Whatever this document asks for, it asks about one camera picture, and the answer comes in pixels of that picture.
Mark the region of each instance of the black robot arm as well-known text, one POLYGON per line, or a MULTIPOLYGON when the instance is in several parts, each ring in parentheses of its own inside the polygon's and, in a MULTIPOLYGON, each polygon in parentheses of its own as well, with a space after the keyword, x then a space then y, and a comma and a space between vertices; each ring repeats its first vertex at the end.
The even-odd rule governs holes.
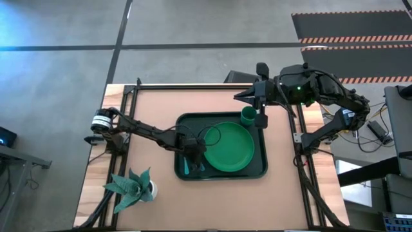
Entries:
POLYGON ((108 150, 121 150, 124 141, 120 133, 132 133, 155 141, 157 145, 167 151, 178 152, 190 161, 193 165, 192 169, 198 169, 201 158, 206 151, 205 141, 197 138, 188 128, 188 133, 178 133, 173 130, 175 127, 160 130, 154 126, 133 120, 116 108, 97 110, 91 124, 91 130, 96 134, 101 134, 106 140, 108 150), (117 127, 114 128, 113 119, 115 116, 119 119, 117 127))
POLYGON ((324 139, 335 139, 341 130, 357 130, 365 123, 370 112, 369 100, 357 95, 355 90, 347 90, 330 73, 303 65, 293 65, 281 70, 278 76, 269 79, 269 69, 265 63, 258 63, 256 72, 262 81, 255 82, 248 90, 238 93, 234 99, 253 105, 259 109, 255 124, 266 128, 268 117, 265 106, 280 105, 295 116, 291 105, 310 106, 319 104, 337 104, 342 108, 331 122, 313 133, 300 136, 304 153, 313 153, 324 139))

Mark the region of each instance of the plate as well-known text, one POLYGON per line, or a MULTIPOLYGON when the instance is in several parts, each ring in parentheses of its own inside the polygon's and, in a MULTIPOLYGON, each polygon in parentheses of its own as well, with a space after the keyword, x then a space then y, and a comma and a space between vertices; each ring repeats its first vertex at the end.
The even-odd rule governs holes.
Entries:
POLYGON ((220 171, 233 172, 245 168, 253 158, 255 145, 249 131, 234 122, 222 122, 210 128, 204 139, 207 145, 205 158, 216 169, 220 171))

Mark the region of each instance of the plant leaf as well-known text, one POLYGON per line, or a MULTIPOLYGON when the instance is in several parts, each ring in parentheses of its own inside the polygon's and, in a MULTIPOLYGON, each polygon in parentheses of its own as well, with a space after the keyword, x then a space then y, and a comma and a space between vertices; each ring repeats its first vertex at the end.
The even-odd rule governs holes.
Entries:
POLYGON ((124 191, 121 187, 119 187, 116 183, 109 183, 103 186, 105 189, 113 191, 115 193, 119 193, 121 195, 125 195, 126 191, 124 191))
POLYGON ((135 173, 133 173, 133 171, 131 170, 131 168, 129 168, 129 178, 136 181, 137 183, 139 183, 140 185, 142 185, 142 180, 140 179, 140 177, 138 175, 136 175, 135 173))
POLYGON ((122 211, 123 209, 136 204, 136 202, 138 202, 139 199, 140 197, 134 197, 130 194, 124 195, 124 197, 122 198, 122 201, 120 201, 120 203, 115 207, 115 213, 118 213, 122 211))
POLYGON ((118 175, 111 174, 111 177, 113 178, 113 181, 126 193, 130 193, 132 195, 136 195, 140 191, 140 186, 139 184, 131 179, 121 177, 118 175))
POLYGON ((148 168, 146 171, 142 172, 140 175, 140 180, 142 180, 142 191, 144 191, 150 184, 150 168, 148 168))
POLYGON ((150 201, 153 200, 153 196, 152 196, 149 188, 147 188, 147 189, 142 193, 142 196, 140 197, 140 200, 143 200, 144 202, 150 202, 150 201))

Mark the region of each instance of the concrete floor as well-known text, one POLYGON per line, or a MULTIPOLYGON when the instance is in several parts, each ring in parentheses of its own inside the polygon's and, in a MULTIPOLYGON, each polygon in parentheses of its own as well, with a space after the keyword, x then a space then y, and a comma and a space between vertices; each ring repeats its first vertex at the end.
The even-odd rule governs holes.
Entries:
MULTIPOLYGON (((0 0, 0 46, 113 45, 125 3, 0 0)), ((401 0, 135 0, 123 44, 297 42, 291 13, 397 9, 404 9, 401 0)), ((71 228, 90 150, 83 137, 91 135, 111 57, 112 51, 0 52, 0 125, 19 135, 18 150, 53 160, 47 171, 34 169, 41 186, 24 190, 12 231, 71 228)), ((257 62, 275 75, 302 61, 297 48, 122 51, 113 82, 223 82, 229 70, 254 73, 257 62)), ((385 86, 347 88, 375 104, 385 86)), ((394 155, 393 148, 365 154, 341 139, 332 151, 366 162, 394 155)))

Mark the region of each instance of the green mug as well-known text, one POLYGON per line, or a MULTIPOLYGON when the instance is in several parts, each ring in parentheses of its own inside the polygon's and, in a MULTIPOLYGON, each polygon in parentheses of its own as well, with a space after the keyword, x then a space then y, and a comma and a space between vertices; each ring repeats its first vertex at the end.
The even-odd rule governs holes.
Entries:
POLYGON ((255 108, 253 108, 251 106, 246 106, 242 109, 242 112, 241 112, 241 115, 240 115, 240 122, 244 126, 250 126, 255 121, 255 117, 256 117, 255 108))

